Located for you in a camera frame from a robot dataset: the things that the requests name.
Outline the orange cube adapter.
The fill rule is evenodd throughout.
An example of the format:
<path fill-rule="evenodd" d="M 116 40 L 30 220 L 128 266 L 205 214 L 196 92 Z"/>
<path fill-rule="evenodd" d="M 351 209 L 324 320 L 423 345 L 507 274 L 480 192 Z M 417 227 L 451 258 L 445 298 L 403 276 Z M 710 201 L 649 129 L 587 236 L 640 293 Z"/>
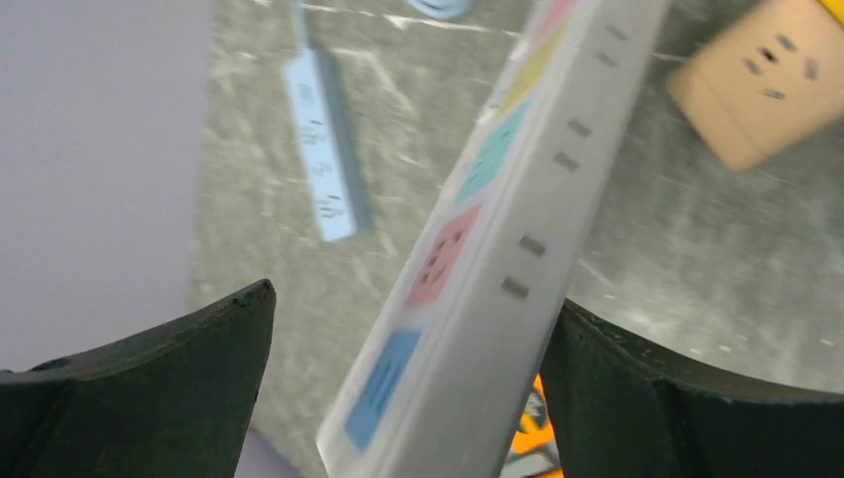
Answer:
<path fill-rule="evenodd" d="M 843 4 L 762 1 L 666 87 L 722 164 L 751 168 L 842 117 Z"/>

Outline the white power strip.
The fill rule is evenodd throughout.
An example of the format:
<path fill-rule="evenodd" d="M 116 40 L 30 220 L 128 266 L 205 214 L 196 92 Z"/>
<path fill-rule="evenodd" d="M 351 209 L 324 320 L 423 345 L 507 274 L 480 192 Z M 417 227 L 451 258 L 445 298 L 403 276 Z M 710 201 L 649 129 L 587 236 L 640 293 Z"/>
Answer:
<path fill-rule="evenodd" d="M 316 447 L 331 477 L 496 477 L 666 1 L 538 1 Z"/>

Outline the light blue power strip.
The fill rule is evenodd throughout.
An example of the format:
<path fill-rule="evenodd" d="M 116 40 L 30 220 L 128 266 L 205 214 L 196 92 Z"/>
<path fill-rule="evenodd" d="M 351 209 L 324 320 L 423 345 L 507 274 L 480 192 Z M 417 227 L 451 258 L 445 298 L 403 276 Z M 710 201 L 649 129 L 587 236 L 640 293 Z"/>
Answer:
<path fill-rule="evenodd" d="M 304 48 L 282 74 L 321 239 L 336 242 L 369 230 L 372 219 L 336 61 L 323 50 Z"/>

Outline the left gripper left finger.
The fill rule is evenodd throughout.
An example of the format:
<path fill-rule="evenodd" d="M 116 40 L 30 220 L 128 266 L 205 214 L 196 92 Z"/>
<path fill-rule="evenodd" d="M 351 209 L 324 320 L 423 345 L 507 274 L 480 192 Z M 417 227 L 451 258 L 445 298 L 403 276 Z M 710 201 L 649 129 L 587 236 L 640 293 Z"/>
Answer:
<path fill-rule="evenodd" d="M 257 281 L 154 328 L 1 374 L 5 477 L 231 477 L 277 296 Z"/>

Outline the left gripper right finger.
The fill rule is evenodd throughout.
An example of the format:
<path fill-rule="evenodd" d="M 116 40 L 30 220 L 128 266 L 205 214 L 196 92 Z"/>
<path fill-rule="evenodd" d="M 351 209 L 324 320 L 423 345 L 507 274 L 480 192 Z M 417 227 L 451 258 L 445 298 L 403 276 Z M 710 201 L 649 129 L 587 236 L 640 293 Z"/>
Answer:
<path fill-rule="evenodd" d="M 541 363 L 568 477 L 839 477 L 843 398 L 705 364 L 566 302 Z"/>

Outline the grey tool case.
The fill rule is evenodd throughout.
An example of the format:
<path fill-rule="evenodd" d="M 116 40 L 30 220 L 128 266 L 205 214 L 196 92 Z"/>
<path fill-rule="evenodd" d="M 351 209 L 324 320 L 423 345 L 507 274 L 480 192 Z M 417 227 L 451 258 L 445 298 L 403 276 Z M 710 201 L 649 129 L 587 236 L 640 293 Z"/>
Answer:
<path fill-rule="evenodd" d="M 539 374 L 535 377 L 527 396 L 526 406 L 500 477 L 563 478 Z"/>

